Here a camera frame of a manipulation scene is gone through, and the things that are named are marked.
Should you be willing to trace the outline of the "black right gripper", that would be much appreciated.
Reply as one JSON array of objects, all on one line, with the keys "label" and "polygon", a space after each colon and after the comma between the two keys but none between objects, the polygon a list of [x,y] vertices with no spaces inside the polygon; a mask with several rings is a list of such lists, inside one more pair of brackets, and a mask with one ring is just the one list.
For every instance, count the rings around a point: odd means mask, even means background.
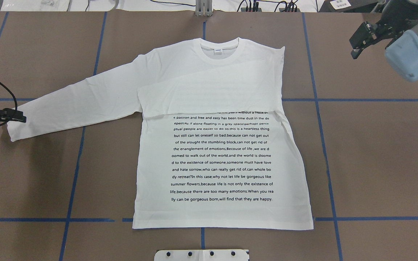
[{"label": "black right gripper", "polygon": [[349,39],[352,58],[357,59],[365,48],[381,40],[391,39],[388,46],[392,44],[398,39],[397,27],[396,16],[382,16],[376,23],[363,22]]}]

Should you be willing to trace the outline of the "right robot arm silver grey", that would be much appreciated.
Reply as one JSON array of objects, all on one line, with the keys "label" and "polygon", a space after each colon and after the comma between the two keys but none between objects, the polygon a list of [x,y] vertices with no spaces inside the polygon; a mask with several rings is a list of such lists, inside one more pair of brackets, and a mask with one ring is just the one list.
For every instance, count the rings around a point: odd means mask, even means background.
[{"label": "right robot arm silver grey", "polygon": [[363,22],[350,37],[351,55],[358,58],[368,46],[390,39],[385,57],[407,81],[418,80],[418,0],[388,0],[381,19]]}]

